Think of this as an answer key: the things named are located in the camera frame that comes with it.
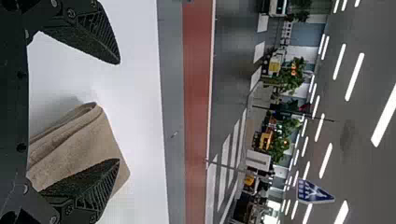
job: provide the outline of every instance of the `traffic sign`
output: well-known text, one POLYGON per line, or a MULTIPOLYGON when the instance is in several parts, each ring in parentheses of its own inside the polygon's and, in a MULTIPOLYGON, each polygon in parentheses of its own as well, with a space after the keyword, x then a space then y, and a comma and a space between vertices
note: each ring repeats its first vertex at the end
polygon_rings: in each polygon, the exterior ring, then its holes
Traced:
POLYGON ((301 203, 310 204, 335 202, 334 196, 315 184, 301 178, 298 179, 298 188, 296 190, 297 199, 301 203))

